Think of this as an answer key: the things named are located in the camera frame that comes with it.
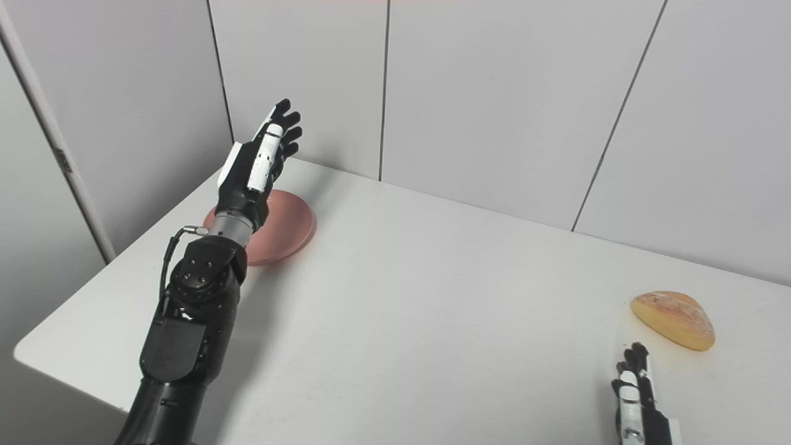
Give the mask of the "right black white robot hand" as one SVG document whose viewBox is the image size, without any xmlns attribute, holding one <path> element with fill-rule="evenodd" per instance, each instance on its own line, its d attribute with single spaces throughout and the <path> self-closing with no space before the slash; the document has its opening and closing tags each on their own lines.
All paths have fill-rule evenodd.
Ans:
<svg viewBox="0 0 791 445">
<path fill-rule="evenodd" d="M 661 412 L 647 347 L 633 342 L 616 364 L 611 381 L 616 400 L 615 428 L 619 444 L 682 444 L 680 422 Z"/>
</svg>

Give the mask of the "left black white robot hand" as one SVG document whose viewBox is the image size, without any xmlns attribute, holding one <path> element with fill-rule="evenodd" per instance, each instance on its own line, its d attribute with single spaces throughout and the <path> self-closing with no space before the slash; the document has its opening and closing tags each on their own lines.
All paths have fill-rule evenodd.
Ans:
<svg viewBox="0 0 791 445">
<path fill-rule="evenodd" d="M 303 134 L 300 113 L 284 98 L 246 143 L 235 143 L 218 177 L 216 215 L 229 215 L 260 230 L 268 217 L 266 201 L 279 179 L 286 160 L 297 154 Z"/>
</svg>

